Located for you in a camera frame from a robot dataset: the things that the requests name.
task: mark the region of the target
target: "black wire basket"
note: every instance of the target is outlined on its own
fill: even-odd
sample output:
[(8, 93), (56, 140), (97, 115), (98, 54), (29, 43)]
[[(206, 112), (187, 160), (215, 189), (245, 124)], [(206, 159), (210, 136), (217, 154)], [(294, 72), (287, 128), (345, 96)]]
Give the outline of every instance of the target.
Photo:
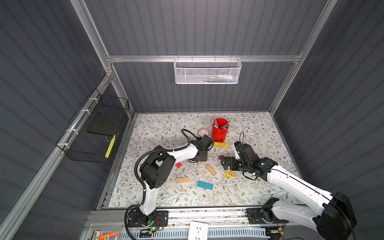
[[(68, 129), (69, 124), (56, 145), (71, 160), (113, 161), (129, 122), (128, 99), (98, 95), (87, 110), (81, 111), (83, 114), (78, 123), (71, 129)], [(59, 142), (67, 131), (69, 137)]]

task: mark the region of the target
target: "electrical outlet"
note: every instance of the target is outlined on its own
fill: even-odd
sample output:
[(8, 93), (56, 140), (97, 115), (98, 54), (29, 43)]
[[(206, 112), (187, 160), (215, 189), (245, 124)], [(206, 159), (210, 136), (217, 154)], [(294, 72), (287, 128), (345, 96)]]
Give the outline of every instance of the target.
[(207, 240), (208, 224), (191, 221), (189, 225), (188, 240)]

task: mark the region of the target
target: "blue wooden block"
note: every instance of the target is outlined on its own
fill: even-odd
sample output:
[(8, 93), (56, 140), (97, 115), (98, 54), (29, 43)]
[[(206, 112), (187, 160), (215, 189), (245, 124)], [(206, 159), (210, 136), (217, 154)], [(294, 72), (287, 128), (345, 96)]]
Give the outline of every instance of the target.
[(207, 182), (198, 181), (197, 186), (202, 187), (202, 188), (206, 188), (206, 189), (210, 189), (210, 190), (214, 189), (214, 185), (212, 183), (207, 183)]

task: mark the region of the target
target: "gray corrugated wall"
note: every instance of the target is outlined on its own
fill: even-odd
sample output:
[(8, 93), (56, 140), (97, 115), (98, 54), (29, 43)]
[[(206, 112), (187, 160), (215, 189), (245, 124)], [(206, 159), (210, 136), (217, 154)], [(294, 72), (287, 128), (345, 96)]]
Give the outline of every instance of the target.
[[(0, 1), (0, 62), (2, 222), (105, 72), (69, 1)], [(63, 159), (15, 239), (77, 237), (110, 167)]]
[(292, 63), (243, 63), (238, 84), (176, 84), (172, 63), (115, 63), (136, 112), (268, 110)]
[[(86, 0), (110, 55), (298, 54), (324, 2)], [(114, 65), (136, 112), (268, 110), (291, 66), (243, 63), (238, 84), (177, 85), (170, 63)]]
[(297, 54), (325, 0), (86, 0), (110, 55)]
[(304, 179), (349, 196), (358, 239), (384, 229), (383, 20), (384, 1), (340, 0), (275, 114)]

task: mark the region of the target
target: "orange tool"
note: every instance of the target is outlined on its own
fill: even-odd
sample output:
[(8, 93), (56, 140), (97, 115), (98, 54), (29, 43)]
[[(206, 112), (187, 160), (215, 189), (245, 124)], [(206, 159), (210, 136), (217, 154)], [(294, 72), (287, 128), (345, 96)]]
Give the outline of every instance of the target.
[(113, 237), (114, 235), (117, 235), (117, 234), (119, 234), (119, 232), (111, 232), (111, 233), (108, 233), (108, 234), (101, 235), (99, 237), (99, 239), (100, 240), (105, 239), (106, 236)]

